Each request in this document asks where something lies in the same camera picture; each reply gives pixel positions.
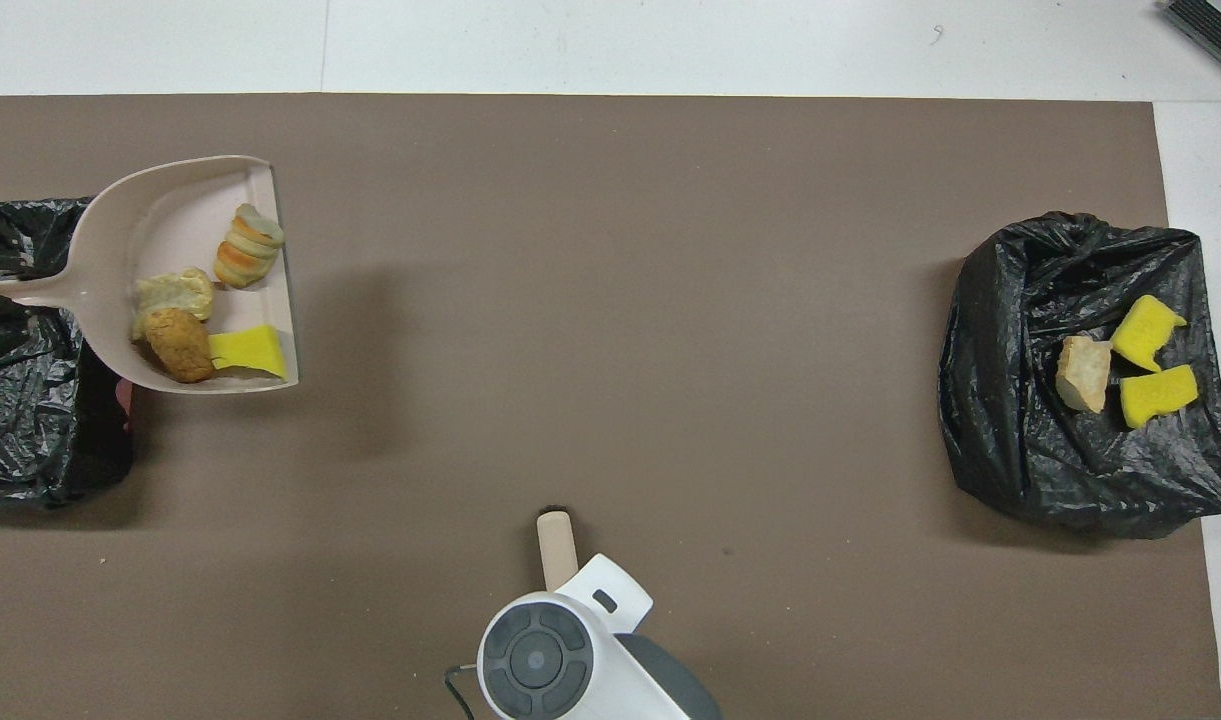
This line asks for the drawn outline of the striped croissant piece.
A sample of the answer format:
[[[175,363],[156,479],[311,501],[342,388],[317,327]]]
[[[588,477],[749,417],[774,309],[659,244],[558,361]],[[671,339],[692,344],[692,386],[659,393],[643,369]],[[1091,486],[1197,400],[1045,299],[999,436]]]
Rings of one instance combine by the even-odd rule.
[[[252,204],[241,204],[214,255],[214,275],[226,286],[245,288],[266,278],[282,247],[281,225]]]

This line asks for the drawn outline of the notched yellow sponge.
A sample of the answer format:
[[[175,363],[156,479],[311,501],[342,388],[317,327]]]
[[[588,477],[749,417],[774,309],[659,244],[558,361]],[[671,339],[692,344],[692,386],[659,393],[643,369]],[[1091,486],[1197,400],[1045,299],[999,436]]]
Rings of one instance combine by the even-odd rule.
[[[1110,345],[1126,361],[1147,370],[1162,372],[1158,364],[1158,351],[1166,347],[1176,328],[1186,327],[1183,316],[1158,297],[1145,293],[1134,301],[1114,336]]]

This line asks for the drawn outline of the pale crusty bread chunk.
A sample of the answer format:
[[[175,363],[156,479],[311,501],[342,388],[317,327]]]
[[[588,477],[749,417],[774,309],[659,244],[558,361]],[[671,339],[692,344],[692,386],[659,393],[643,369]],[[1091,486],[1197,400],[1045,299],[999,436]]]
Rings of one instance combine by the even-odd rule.
[[[1063,338],[1055,369],[1055,391],[1063,405],[1077,412],[1103,412],[1112,354],[1110,340],[1084,334]]]

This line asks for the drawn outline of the brown bread roll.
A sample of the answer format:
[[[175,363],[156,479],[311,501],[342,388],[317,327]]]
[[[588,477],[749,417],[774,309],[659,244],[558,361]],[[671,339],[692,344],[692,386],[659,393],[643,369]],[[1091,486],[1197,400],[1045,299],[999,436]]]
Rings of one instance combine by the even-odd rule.
[[[208,329],[189,311],[162,308],[149,312],[144,320],[144,336],[172,380],[197,383],[216,373]]]

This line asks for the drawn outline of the beige plastic dustpan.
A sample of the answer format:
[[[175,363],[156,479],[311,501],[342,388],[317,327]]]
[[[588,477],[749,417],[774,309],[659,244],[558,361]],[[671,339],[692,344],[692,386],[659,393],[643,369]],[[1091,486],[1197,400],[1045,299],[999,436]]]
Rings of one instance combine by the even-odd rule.
[[[99,192],[85,207],[61,272],[0,281],[0,297],[24,306],[70,310],[96,358],[125,381],[147,389],[241,395],[294,387],[300,369],[286,249],[277,251],[261,281],[243,290],[219,288],[208,320],[214,334],[270,325],[284,355],[284,377],[236,366],[212,380],[179,383],[133,342],[136,283],[189,266],[212,272],[220,243],[244,204],[278,222],[275,173],[266,160],[222,155],[139,170]]]

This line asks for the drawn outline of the yellow sponge wedge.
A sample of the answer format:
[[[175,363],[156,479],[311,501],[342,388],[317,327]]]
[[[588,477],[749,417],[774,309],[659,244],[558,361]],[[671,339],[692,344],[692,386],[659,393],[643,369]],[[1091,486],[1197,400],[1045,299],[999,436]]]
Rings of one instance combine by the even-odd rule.
[[[209,358],[216,370],[250,369],[284,381],[287,370],[278,332],[274,325],[256,325],[244,331],[211,334]]]

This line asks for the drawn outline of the black bin bag fully covering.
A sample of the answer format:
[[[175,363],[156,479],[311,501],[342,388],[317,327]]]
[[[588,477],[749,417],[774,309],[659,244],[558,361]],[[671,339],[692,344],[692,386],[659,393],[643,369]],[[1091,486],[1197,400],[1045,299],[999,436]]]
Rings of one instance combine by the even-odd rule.
[[[1103,412],[1063,405],[1063,338],[1110,340],[1145,293],[1186,319],[1158,364],[1189,364],[1198,400],[1128,428],[1118,382],[1151,372],[1114,351]],[[1013,517],[1155,539],[1221,514],[1221,373],[1200,238],[1059,211],[1007,225],[958,270],[938,401],[958,488]]]

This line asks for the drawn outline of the brown table mat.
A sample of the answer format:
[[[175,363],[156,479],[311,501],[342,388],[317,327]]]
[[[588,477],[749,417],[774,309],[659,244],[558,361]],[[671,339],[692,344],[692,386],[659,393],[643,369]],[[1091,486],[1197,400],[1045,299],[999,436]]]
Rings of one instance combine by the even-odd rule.
[[[549,503],[734,720],[1221,715],[1200,525],[1022,524],[938,427],[982,240],[1167,223],[1150,105],[0,96],[0,199],[220,154],[302,383],[136,393],[125,483],[0,509],[0,720],[463,720]]]

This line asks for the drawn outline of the beige hand brush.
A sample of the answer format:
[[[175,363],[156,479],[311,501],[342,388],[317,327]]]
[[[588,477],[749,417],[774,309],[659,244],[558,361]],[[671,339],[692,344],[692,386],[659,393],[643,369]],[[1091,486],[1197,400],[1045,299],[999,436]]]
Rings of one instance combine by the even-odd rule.
[[[578,574],[571,515],[565,506],[545,506],[536,517],[540,561],[547,592],[556,592]]]

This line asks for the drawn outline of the black bin bag showing box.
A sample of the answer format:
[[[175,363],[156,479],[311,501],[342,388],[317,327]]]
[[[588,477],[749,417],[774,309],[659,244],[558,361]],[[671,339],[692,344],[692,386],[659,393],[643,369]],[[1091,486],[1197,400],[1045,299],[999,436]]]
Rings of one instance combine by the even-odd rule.
[[[34,279],[65,268],[89,204],[88,196],[0,201],[20,234],[13,251],[34,266]],[[127,477],[133,433],[116,400],[120,378],[85,345],[74,316],[31,309],[37,356],[0,362],[0,503],[65,506]]]

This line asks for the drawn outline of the wavy yellow sponge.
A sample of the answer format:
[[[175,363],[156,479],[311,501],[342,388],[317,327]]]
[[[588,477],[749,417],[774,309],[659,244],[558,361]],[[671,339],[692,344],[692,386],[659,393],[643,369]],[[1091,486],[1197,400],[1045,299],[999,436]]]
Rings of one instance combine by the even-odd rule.
[[[1162,372],[1136,375],[1118,382],[1125,423],[1144,427],[1155,416],[1177,412],[1199,398],[1198,381],[1189,364],[1164,369]]]

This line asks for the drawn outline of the dark ribbed object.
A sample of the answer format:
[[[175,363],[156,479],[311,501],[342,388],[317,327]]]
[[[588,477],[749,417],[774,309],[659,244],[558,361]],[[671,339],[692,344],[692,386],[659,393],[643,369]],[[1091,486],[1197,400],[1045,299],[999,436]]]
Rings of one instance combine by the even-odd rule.
[[[1221,0],[1162,0],[1160,12],[1221,63]]]

